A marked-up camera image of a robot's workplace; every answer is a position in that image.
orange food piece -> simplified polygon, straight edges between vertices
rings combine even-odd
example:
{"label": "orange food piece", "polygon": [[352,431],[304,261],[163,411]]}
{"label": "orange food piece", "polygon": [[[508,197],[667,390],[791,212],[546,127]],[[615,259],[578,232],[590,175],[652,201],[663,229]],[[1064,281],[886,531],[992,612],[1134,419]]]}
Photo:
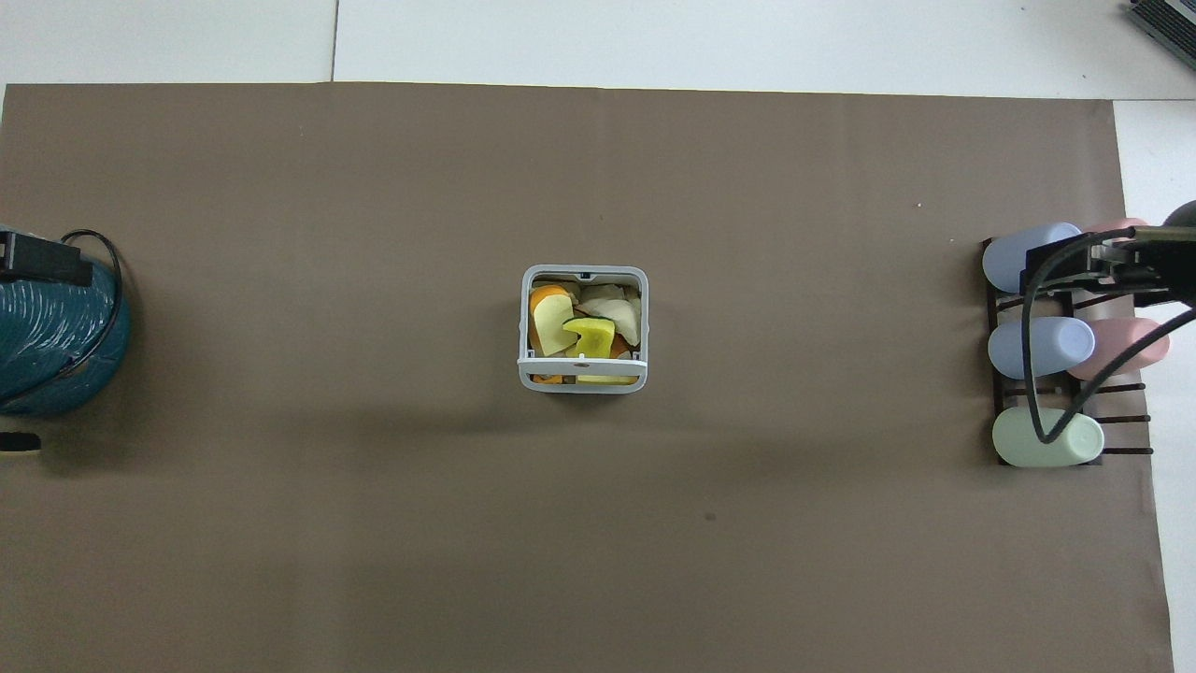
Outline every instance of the orange food piece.
{"label": "orange food piece", "polygon": [[569,292],[560,285],[545,285],[543,287],[537,287],[531,290],[531,295],[527,298],[527,307],[531,308],[532,312],[536,312],[536,306],[538,306],[539,302],[547,296],[551,296],[553,294],[569,295]]}
{"label": "orange food piece", "polygon": [[630,351],[631,348],[627,345],[627,339],[623,339],[623,335],[615,334],[615,341],[610,345],[610,357],[617,360],[618,356]]}

black cable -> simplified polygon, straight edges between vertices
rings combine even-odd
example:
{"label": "black cable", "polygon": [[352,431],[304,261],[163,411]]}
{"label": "black cable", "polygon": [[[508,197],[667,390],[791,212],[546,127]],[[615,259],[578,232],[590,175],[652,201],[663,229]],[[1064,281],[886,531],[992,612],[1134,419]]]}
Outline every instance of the black cable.
{"label": "black cable", "polygon": [[104,326],[99,330],[99,334],[96,335],[96,339],[92,341],[91,345],[87,347],[87,350],[85,350],[83,355],[68,361],[65,366],[62,366],[61,369],[59,369],[54,374],[54,377],[50,377],[45,381],[35,384],[29,388],[20,391],[19,393],[13,393],[12,396],[7,396],[0,399],[0,408],[7,405],[8,403],[12,403],[13,400],[18,400],[26,396],[31,396],[45,388],[50,384],[54,384],[55,381],[69,377],[72,373],[74,373],[80,367],[86,365],[87,361],[91,360],[91,357],[94,356],[97,351],[99,351],[100,347],[103,347],[104,342],[108,339],[108,335],[111,334],[112,328],[116,326],[116,318],[120,316],[121,306],[123,305],[124,301],[123,300],[124,279],[121,275],[121,257],[116,251],[116,245],[112,244],[112,241],[109,240],[106,235],[99,233],[98,231],[93,231],[91,228],[75,228],[74,231],[69,231],[65,235],[62,235],[62,238],[59,238],[59,241],[68,244],[75,238],[79,238],[81,235],[96,238],[97,240],[103,243],[104,246],[108,247],[108,253],[112,259],[112,310],[108,316],[108,322],[104,323]]}
{"label": "black cable", "polygon": [[1196,319],[1196,308],[1192,308],[1152,329],[1151,332],[1143,336],[1143,338],[1139,339],[1133,347],[1122,351],[1116,359],[1110,361],[1109,365],[1102,368],[1092,381],[1088,381],[1084,390],[1080,391],[1080,394],[1076,396],[1076,398],[1072,402],[1072,405],[1063,412],[1063,416],[1055,423],[1051,432],[1043,432],[1042,415],[1038,409],[1038,392],[1035,390],[1033,385],[1033,361],[1031,360],[1030,354],[1030,308],[1033,306],[1039,287],[1043,281],[1045,281],[1046,276],[1050,275],[1050,271],[1054,270],[1055,267],[1058,265],[1064,258],[1084,249],[1091,247],[1094,243],[1100,243],[1111,238],[1133,237],[1134,233],[1134,227],[1127,227],[1113,231],[1104,231],[1100,233],[1091,233],[1082,238],[1078,238],[1051,253],[1051,256],[1048,257],[1041,267],[1038,267],[1035,274],[1030,277],[1030,281],[1026,282],[1025,302],[1021,306],[1021,366],[1023,377],[1025,377],[1026,380],[1026,404],[1030,408],[1030,420],[1035,427],[1035,435],[1037,435],[1038,441],[1044,445],[1050,445],[1060,439],[1063,430],[1067,429],[1068,423],[1070,423],[1072,420],[1080,414],[1084,405],[1097,393],[1097,390],[1113,375],[1115,372],[1124,367],[1125,363],[1134,359],[1134,356],[1141,354],[1159,339],[1163,339],[1164,336],[1171,331],[1174,331],[1184,324]]}

light blue bottle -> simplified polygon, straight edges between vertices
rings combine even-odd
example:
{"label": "light blue bottle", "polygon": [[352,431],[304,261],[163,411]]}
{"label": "light blue bottle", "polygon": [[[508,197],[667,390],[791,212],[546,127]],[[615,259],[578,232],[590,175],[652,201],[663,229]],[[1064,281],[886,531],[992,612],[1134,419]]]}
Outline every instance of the light blue bottle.
{"label": "light blue bottle", "polygon": [[[1035,377],[1070,369],[1092,356],[1097,338],[1076,317],[1043,316],[1030,320]],[[988,360],[1009,379],[1021,379],[1021,320],[1006,322],[988,336]]]}
{"label": "light blue bottle", "polygon": [[1074,224],[1056,221],[1026,228],[993,240],[984,247],[984,275],[997,289],[1021,290],[1021,270],[1026,268],[1026,250],[1078,235]]}

pastel bottle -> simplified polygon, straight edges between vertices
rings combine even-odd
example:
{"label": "pastel bottle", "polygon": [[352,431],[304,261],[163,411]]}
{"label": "pastel bottle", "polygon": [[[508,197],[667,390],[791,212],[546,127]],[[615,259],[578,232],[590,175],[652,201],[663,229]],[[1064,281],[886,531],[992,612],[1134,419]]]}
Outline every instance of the pastel bottle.
{"label": "pastel bottle", "polygon": [[1100,224],[1093,224],[1092,226],[1085,226],[1084,231],[1087,233],[1100,233],[1102,231],[1112,231],[1115,228],[1125,228],[1127,226],[1151,226],[1145,219],[1139,219],[1136,216],[1127,216],[1122,219],[1111,219],[1109,221],[1103,221]]}
{"label": "pastel bottle", "polygon": [[[1050,432],[1063,411],[1044,409],[1039,417],[1043,430]],[[1076,415],[1050,445],[1038,441],[1029,408],[1001,412],[993,424],[993,447],[1005,463],[1017,467],[1067,467],[1088,463],[1105,451],[1105,432],[1094,420]]]}
{"label": "pastel bottle", "polygon": [[1074,224],[1056,221],[1017,233],[1002,235],[984,247],[984,275],[997,289],[1003,292],[1021,290],[1021,270],[1026,268],[1026,250],[1078,235],[1080,228]]}
{"label": "pastel bottle", "polygon": [[[1067,371],[1072,377],[1085,381],[1094,379],[1106,365],[1137,343],[1152,329],[1159,326],[1159,323],[1148,317],[1106,317],[1088,320],[1088,326],[1096,336],[1096,349],[1093,349],[1091,357]],[[1152,366],[1166,357],[1170,350],[1171,338],[1164,336],[1163,339],[1151,344],[1113,374],[1129,374]]]}
{"label": "pastel bottle", "polygon": [[[1092,357],[1096,344],[1092,328],[1080,318],[1042,316],[1030,319],[1035,377],[1079,366]],[[999,325],[988,336],[988,360],[1005,377],[1023,378],[1020,319]]]}

white floor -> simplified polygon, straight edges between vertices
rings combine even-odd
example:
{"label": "white floor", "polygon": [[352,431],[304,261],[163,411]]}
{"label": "white floor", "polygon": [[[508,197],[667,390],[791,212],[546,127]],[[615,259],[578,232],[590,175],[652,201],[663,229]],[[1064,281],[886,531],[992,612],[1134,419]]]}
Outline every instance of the white floor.
{"label": "white floor", "polygon": [[[1128,214],[1196,198],[1196,72],[1117,0],[4,0],[0,84],[392,80],[1116,104]],[[1147,314],[1163,319],[1173,306]],[[1176,671],[1196,673],[1196,330],[1143,378]]]}

